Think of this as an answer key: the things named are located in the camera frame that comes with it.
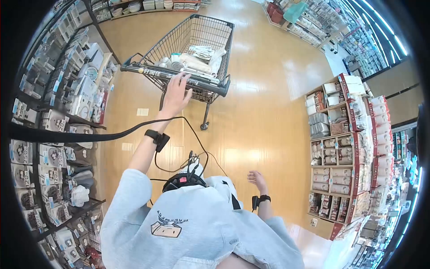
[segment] store aisle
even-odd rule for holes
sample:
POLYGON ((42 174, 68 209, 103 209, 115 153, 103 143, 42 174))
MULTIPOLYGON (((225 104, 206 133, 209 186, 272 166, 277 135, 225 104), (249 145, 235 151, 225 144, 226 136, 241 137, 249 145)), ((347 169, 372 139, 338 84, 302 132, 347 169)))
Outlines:
MULTIPOLYGON (((235 24, 228 73, 232 83, 225 98, 210 107, 209 128, 200 131, 206 105, 191 100, 183 115, 191 122, 206 150, 211 152, 234 182, 245 209, 251 209, 255 186, 246 180, 251 169, 268 181, 272 204, 286 223, 302 227, 310 189, 309 126, 303 94, 332 78, 323 53, 270 25, 260 4, 249 0, 220 0, 199 14, 235 24)), ((108 21, 100 26, 121 61, 136 52, 144 54, 169 30, 190 14, 156 12, 108 21)), ((152 119, 158 112, 161 91, 144 76, 121 72, 107 108, 108 133, 128 129, 152 119), (148 116, 136 116, 148 108, 148 116)), ((109 204, 121 174, 146 128, 105 144, 106 199, 109 204)), ((168 145, 158 155, 164 169, 177 169, 190 150, 202 152, 184 121, 172 122, 168 145)), ((221 175, 210 158, 204 175, 221 175)), ((171 173, 152 166, 151 178, 167 179, 171 173)), ((153 183, 155 201, 162 182, 153 183)))

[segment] bowl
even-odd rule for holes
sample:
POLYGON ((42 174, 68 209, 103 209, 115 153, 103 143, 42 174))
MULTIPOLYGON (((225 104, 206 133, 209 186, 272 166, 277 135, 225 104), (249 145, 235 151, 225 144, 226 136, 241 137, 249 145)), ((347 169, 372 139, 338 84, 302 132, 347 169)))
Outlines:
POLYGON ((120 7, 120 8, 118 8, 118 9, 116 9, 116 10, 112 11, 112 16, 113 16, 113 17, 119 17, 119 16, 121 16, 121 15, 122 15, 122 13, 123 13, 123 8, 122 8, 122 7, 120 7))

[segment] red label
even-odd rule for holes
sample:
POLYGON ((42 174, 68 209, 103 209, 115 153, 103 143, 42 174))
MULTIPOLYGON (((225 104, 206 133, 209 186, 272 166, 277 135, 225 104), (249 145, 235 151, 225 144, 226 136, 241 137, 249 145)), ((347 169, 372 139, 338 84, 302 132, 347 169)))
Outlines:
POLYGON ((332 235, 330 236, 331 241, 333 241, 336 238, 336 236, 339 234, 340 230, 342 229, 342 226, 343 225, 340 223, 334 223, 332 235))

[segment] shopping cart wheel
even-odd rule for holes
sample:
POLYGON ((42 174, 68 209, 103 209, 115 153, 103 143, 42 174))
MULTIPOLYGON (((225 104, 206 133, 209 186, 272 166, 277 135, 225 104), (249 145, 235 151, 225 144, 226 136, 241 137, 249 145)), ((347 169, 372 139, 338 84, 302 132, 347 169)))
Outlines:
POLYGON ((203 123, 200 125, 200 130, 206 131, 208 129, 209 122, 203 123))

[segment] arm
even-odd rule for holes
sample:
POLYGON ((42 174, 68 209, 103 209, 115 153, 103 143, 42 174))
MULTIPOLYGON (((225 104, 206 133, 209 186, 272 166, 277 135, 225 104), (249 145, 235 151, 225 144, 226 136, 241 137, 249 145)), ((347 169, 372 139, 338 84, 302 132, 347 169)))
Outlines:
MULTIPOLYGON (((260 191, 260 196, 269 195, 269 189, 267 188, 266 181, 264 180, 263 175, 255 170, 252 170, 248 174, 248 182, 257 186, 260 191)), ((273 217, 272 205, 269 200, 265 200, 260 202, 258 206, 258 216, 263 221, 273 217)))
MULTIPOLYGON (((193 91, 190 89, 187 96, 184 98, 185 85, 187 84, 187 79, 190 78, 191 75, 188 74, 181 80, 183 75, 184 72, 174 76, 170 80, 169 85, 167 86, 166 95, 164 96, 163 108, 156 116, 156 120, 174 117, 187 106, 193 91)), ((149 129, 163 133, 169 123, 170 121, 156 122, 151 124, 149 129)), ((154 144, 154 140, 148 136, 144 136, 133 154, 128 168, 136 169, 146 174, 149 166, 151 165, 155 148, 156 145, 154 144)))

